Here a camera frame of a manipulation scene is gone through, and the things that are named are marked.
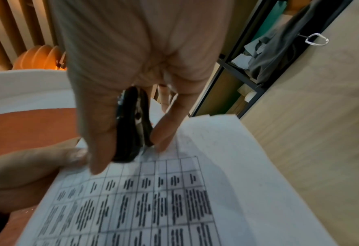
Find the person's left hand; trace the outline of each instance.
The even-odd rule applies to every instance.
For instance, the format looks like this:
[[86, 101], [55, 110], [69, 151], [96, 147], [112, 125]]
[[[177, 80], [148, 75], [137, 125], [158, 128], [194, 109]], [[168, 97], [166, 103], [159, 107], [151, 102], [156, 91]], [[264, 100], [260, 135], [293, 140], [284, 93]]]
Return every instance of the person's left hand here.
[[60, 167], [86, 164], [86, 149], [67, 148], [77, 140], [0, 156], [0, 212], [37, 205]]

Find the wooden wall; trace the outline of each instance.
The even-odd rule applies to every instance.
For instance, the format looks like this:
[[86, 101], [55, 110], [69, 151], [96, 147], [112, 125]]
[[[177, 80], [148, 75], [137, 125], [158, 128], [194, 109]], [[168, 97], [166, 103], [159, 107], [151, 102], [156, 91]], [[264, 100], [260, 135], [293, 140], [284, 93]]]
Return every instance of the wooden wall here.
[[241, 121], [341, 246], [359, 245], [359, 0]]

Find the person's right hand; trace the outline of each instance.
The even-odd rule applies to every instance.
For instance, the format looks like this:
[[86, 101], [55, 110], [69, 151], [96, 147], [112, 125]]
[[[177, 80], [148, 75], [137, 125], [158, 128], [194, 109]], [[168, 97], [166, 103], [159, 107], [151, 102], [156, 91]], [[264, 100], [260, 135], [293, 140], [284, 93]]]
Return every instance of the person's right hand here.
[[232, 2], [52, 0], [93, 174], [115, 155], [117, 98], [132, 84], [177, 94], [150, 136], [158, 151], [167, 148], [213, 70]]

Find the orange surface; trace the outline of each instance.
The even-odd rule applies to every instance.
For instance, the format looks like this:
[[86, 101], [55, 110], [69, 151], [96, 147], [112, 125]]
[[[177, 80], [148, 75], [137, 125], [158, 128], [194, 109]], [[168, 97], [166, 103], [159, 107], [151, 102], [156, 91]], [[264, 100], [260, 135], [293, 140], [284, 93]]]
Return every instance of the orange surface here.
[[[0, 115], [0, 155], [44, 147], [77, 137], [75, 109], [42, 109]], [[13, 212], [0, 234], [0, 246], [12, 246], [34, 210]]]

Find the sheet of paper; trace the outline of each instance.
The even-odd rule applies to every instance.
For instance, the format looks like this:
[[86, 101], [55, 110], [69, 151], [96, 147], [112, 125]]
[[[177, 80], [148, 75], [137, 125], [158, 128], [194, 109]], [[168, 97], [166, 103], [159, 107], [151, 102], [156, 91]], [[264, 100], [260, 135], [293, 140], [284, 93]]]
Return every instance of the sheet of paper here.
[[63, 170], [17, 245], [336, 244], [239, 120], [215, 116], [184, 122], [163, 153]]

